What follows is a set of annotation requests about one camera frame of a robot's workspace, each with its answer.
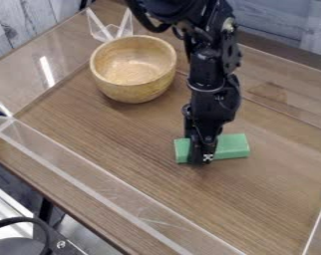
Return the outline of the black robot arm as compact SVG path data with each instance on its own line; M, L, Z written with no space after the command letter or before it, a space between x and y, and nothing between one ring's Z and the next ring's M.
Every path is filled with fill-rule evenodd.
M190 64L189 104L182 107L187 161L213 161L224 126L241 106L238 24L228 0L126 0L141 24L154 33L171 30L183 40Z

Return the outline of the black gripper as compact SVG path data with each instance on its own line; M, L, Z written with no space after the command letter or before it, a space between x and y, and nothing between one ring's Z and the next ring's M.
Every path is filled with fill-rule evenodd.
M196 30L186 43L192 98L182 112L185 138L196 165L214 161L218 136L234 120L241 105L241 87L234 74L242 61L237 39L236 20L226 19L218 26L209 27L209 31Z

